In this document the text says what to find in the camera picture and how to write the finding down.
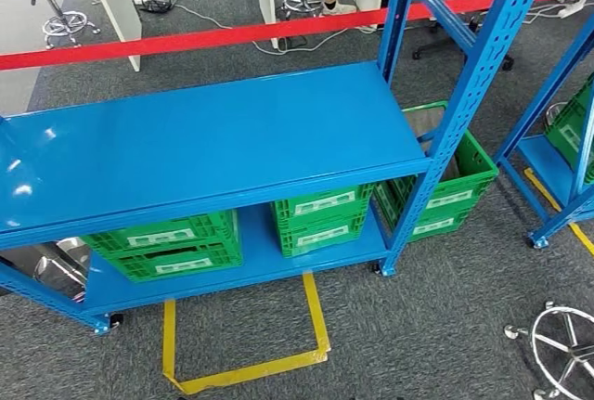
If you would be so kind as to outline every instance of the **perforated upright post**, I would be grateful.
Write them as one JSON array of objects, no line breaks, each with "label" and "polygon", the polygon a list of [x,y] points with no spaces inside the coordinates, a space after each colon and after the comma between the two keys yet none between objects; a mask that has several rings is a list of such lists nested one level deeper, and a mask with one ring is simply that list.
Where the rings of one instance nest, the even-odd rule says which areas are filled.
[{"label": "perforated upright post", "polygon": [[[432,9],[445,30],[454,40],[464,40],[461,48],[468,56],[458,83],[451,95],[448,109],[435,131],[427,155],[433,162],[425,174],[420,174],[414,188],[391,237],[390,253],[381,263],[382,273],[392,275],[395,263],[418,221],[423,209],[439,182],[442,174],[468,128],[472,115],[500,68],[511,42],[522,26],[533,0],[494,0],[482,28],[472,46],[463,22],[441,0],[423,0]],[[411,0],[395,0],[389,12],[378,64],[384,68],[384,77],[389,80],[404,34]]]}]

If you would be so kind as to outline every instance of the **white sneaker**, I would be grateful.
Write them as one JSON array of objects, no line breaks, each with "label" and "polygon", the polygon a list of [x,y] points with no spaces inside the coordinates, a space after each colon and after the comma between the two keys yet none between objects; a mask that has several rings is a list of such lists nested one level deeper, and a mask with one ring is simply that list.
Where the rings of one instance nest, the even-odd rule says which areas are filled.
[{"label": "white sneaker", "polygon": [[356,12],[355,6],[351,6],[349,4],[340,4],[338,1],[336,1],[336,5],[334,8],[330,9],[326,6],[326,3],[324,3],[324,6],[322,8],[322,14],[325,16],[330,15],[345,15],[346,13],[355,13]]}]

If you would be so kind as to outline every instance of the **gray carpet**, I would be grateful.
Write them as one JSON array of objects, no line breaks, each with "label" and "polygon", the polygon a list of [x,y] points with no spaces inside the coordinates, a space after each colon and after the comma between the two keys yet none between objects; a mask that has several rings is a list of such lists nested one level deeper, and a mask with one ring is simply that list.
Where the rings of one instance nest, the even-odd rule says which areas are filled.
[{"label": "gray carpet", "polygon": [[[114,39],[103,9],[90,1],[65,6],[100,24],[100,41]],[[224,23],[259,21],[256,0],[180,3]],[[511,50],[514,71],[497,75],[472,121],[473,133],[493,153],[591,13],[525,26]],[[143,19],[146,35],[210,27],[178,9]],[[402,106],[448,98],[455,83],[462,57],[454,50],[411,59],[415,45],[432,38],[424,30],[406,33],[393,83]],[[349,31],[315,54],[276,58],[240,45],[143,58],[141,73],[125,59],[45,68],[29,110],[373,58],[377,42],[377,35]],[[591,58],[580,65],[559,99],[592,67]],[[407,247],[396,277],[378,277],[368,265],[317,274],[332,345],[328,361],[192,398],[528,400],[534,387],[546,385],[526,343],[506,340],[503,326],[528,325],[547,299],[594,312],[592,256],[568,229],[547,250],[527,247],[526,232],[537,224],[502,176],[459,231]],[[583,227],[594,237],[592,223]],[[14,295],[0,298],[0,317],[0,398],[178,396],[161,375],[161,305],[127,312],[124,326],[105,337]],[[177,332],[180,380],[315,347],[300,278],[181,301]],[[592,388],[576,386],[587,398]]]}]

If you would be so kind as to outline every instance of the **crate label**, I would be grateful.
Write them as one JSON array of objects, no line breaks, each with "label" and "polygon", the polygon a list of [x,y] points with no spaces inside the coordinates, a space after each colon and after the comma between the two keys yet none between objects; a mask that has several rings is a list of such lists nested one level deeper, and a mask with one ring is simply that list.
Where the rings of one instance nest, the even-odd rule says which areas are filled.
[{"label": "crate label", "polygon": [[197,259],[195,261],[186,261],[185,263],[155,265],[155,270],[160,275],[166,273],[181,272],[183,270],[193,270],[195,268],[210,267],[212,261],[208,258]]},{"label": "crate label", "polygon": [[324,210],[325,208],[336,207],[343,203],[352,202],[356,197],[354,191],[349,191],[347,193],[337,194],[331,198],[325,198],[320,200],[312,200],[306,203],[299,203],[295,205],[295,216],[300,214],[307,214],[312,212],[317,212],[319,210]]},{"label": "crate label", "polygon": [[[574,151],[580,153],[580,143],[581,143],[581,139],[579,135],[577,135],[571,125],[566,124],[559,129],[559,132]],[[588,157],[588,166],[590,166],[593,161],[594,154],[590,153],[589,157]]]},{"label": "crate label", "polygon": [[338,236],[346,235],[348,234],[348,232],[349,232],[349,226],[340,226],[338,228],[333,228],[331,230],[315,233],[315,235],[309,235],[309,236],[304,236],[303,238],[299,238],[297,240],[297,246],[302,247],[303,245],[315,244],[321,240],[331,239]]},{"label": "crate label", "polygon": [[164,231],[154,235],[132,236],[128,238],[128,243],[132,247],[146,247],[147,245],[160,244],[162,242],[175,242],[176,240],[186,240],[195,238],[190,228],[182,230]]},{"label": "crate label", "polygon": [[462,193],[452,194],[451,196],[445,196],[444,198],[432,199],[427,203],[426,208],[443,207],[450,203],[460,202],[462,200],[468,200],[472,196],[472,190],[463,191]]},{"label": "crate label", "polygon": [[377,192],[377,196],[379,196],[380,199],[381,200],[382,206],[384,208],[384,211],[386,211],[386,213],[387,213],[387,215],[389,217],[389,220],[392,222],[395,222],[398,218],[398,216],[395,214],[394,208],[392,206],[389,200],[388,200],[387,196],[386,196],[384,188],[382,187],[381,185],[377,185],[377,187],[375,187],[375,190]]},{"label": "crate label", "polygon": [[413,230],[413,235],[420,235],[421,233],[427,233],[429,231],[439,230],[440,228],[445,228],[447,226],[453,226],[454,218],[445,219],[445,221],[435,222],[433,224],[428,224],[426,226],[418,226]]}]

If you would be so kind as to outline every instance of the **shelf frame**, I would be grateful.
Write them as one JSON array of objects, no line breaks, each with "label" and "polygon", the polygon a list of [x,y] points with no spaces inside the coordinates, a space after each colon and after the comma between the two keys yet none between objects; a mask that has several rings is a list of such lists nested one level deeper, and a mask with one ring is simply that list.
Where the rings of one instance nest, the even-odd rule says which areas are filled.
[{"label": "shelf frame", "polygon": [[[518,120],[494,155],[500,165],[537,214],[543,224],[528,233],[528,239],[537,249],[547,247],[549,239],[568,223],[594,217],[594,186],[584,183],[584,176],[594,136],[594,92],[582,126],[577,166],[572,170],[545,135],[528,135],[551,103],[553,97],[583,59],[594,47],[594,16],[590,17],[569,48],[557,63],[531,104]],[[519,152],[559,205],[561,211],[553,215],[542,206],[539,199],[510,162],[510,156]]]},{"label": "shelf frame", "polygon": [[[303,194],[308,191],[315,191],[315,188],[327,188],[333,184],[338,185],[339,183],[346,181],[354,184],[364,183],[366,178],[380,180],[397,177],[399,175],[403,175],[403,173],[417,174],[418,178],[416,180],[414,190],[404,207],[395,231],[380,231],[382,227],[375,225],[377,222],[374,215],[373,212],[370,212],[368,218],[368,225],[364,228],[364,232],[362,234],[361,238],[362,245],[365,245],[365,242],[369,239],[369,244],[371,244],[368,244],[370,247],[369,249],[362,251],[352,249],[352,247],[358,245],[358,241],[349,245],[343,244],[342,247],[328,247],[319,252],[310,253],[308,256],[292,258],[296,260],[294,261],[295,263],[300,262],[302,263],[301,265],[291,266],[285,262],[281,265],[282,268],[285,268],[285,270],[275,272],[271,269],[267,273],[260,273],[259,277],[257,277],[255,274],[241,275],[242,271],[248,271],[248,269],[251,268],[249,266],[243,270],[240,268],[235,270],[220,270],[220,272],[212,272],[210,274],[204,273],[202,274],[203,275],[202,278],[195,278],[196,281],[202,281],[197,282],[195,285],[188,282],[190,281],[187,279],[189,277],[174,277],[169,279],[169,282],[171,285],[174,286],[174,289],[166,292],[155,292],[151,296],[148,294],[149,291],[149,287],[156,286],[157,283],[142,283],[138,284],[138,287],[135,288],[135,292],[137,291],[136,295],[131,299],[121,300],[121,302],[118,302],[115,299],[116,294],[115,293],[112,295],[113,298],[110,298],[109,296],[101,298],[100,296],[101,290],[109,290],[110,282],[117,282],[115,276],[108,276],[106,279],[104,279],[103,283],[98,285],[91,283],[87,294],[88,301],[86,305],[81,305],[66,299],[62,295],[52,292],[39,283],[25,278],[19,272],[6,265],[0,265],[0,285],[8,287],[9,290],[15,291],[26,297],[32,298],[38,303],[82,322],[83,324],[94,327],[97,333],[103,333],[109,327],[109,315],[106,313],[101,315],[101,312],[103,312],[103,310],[129,308],[146,303],[155,303],[162,299],[166,299],[167,297],[177,298],[213,290],[232,289],[233,287],[241,287],[248,283],[257,283],[264,280],[288,277],[306,270],[323,270],[325,268],[350,265],[367,260],[378,260],[379,267],[384,276],[394,275],[395,272],[395,262],[413,231],[414,226],[418,221],[423,207],[433,193],[435,187],[439,183],[448,162],[449,162],[458,146],[463,133],[468,128],[472,115],[478,109],[479,105],[484,98],[486,90],[492,82],[495,72],[500,68],[503,60],[504,54],[507,52],[513,38],[522,26],[522,22],[533,0],[494,0],[491,10],[488,12],[482,30],[478,35],[469,34],[467,28],[466,28],[457,15],[452,12],[449,7],[444,5],[443,0],[422,1],[435,12],[436,17],[444,26],[444,28],[451,35],[454,40],[460,42],[461,48],[467,55],[467,60],[459,76],[457,84],[450,95],[448,108],[444,114],[443,119],[438,128],[432,133],[432,145],[423,157],[420,158],[418,161],[415,161],[414,166],[409,166],[411,165],[411,163],[392,163],[380,170],[380,172],[377,174],[359,174],[355,177],[351,176],[351,180],[333,179],[331,176],[326,179],[326,177],[323,175],[303,175],[303,179],[294,182],[294,186],[290,190],[288,188],[282,187],[279,191],[269,193],[267,195],[259,195],[251,199],[251,201],[254,203],[263,201],[269,197],[284,199],[285,197],[295,196],[298,193]],[[377,73],[383,80],[381,86],[384,86],[388,90],[392,84],[395,62],[402,45],[405,24],[411,3],[411,0],[390,0],[389,2],[385,29],[377,59]],[[287,74],[285,77],[288,79],[289,75],[291,74]],[[70,110],[83,111],[85,109],[84,106],[78,106],[71,108]],[[14,145],[11,143],[11,139],[8,138],[8,141],[6,141],[7,139],[2,137],[2,135],[5,136],[6,130],[5,129],[3,134],[3,128],[5,128],[6,125],[7,121],[0,120],[0,145],[7,148],[12,147]],[[201,207],[205,210],[209,207],[214,209],[215,206],[225,206],[225,204],[231,203],[233,198],[240,199],[240,194],[244,192],[248,193],[251,196],[254,196],[256,191],[257,190],[254,187],[245,188],[245,191],[240,191],[239,194],[230,195],[229,199],[220,205],[208,205],[203,201],[204,203],[201,205]],[[243,201],[238,201],[238,206],[247,204],[248,199],[249,197]],[[152,208],[138,208],[141,213],[148,213],[152,210]],[[141,214],[140,212],[137,213],[139,216],[134,217],[134,219],[144,219],[146,221],[149,218],[141,217],[140,215]],[[125,222],[130,222],[131,220],[132,220],[131,217],[128,217]],[[4,246],[5,247],[7,245],[16,243],[24,244],[27,241],[35,242],[36,240],[45,240],[48,232],[50,232],[51,234],[51,236],[58,235],[58,233],[65,235],[66,232],[72,232],[73,235],[80,234],[80,231],[83,231],[85,228],[97,227],[97,225],[85,226],[85,228],[73,226],[72,229],[70,229],[70,226],[65,229],[53,229],[54,227],[55,226],[48,225],[47,228],[43,228],[43,234],[40,234],[39,236],[31,235],[26,236],[24,239],[20,238],[18,240],[11,238],[4,243]],[[267,250],[272,253],[274,250],[274,247],[272,245],[272,243],[272,239],[270,239],[264,243],[263,246],[268,247]],[[346,259],[340,259],[340,256],[338,256],[340,252],[346,250],[349,250],[350,254]],[[249,259],[251,253],[255,252],[256,251],[245,250],[246,260]],[[322,262],[323,259],[325,259],[324,258],[325,256],[329,256],[328,260]],[[96,256],[93,259],[93,265],[90,280],[93,280],[94,277],[97,277],[97,275],[99,275],[97,280],[101,281],[101,276],[105,275],[105,273],[102,272],[112,270],[106,267],[102,268],[101,260]],[[204,281],[214,277],[213,275],[218,275],[221,279],[223,279],[223,283],[218,286],[204,283]],[[224,280],[223,278],[226,275],[228,278],[227,280]],[[147,294],[147,296],[143,296],[143,287],[146,289],[145,294]]]}]

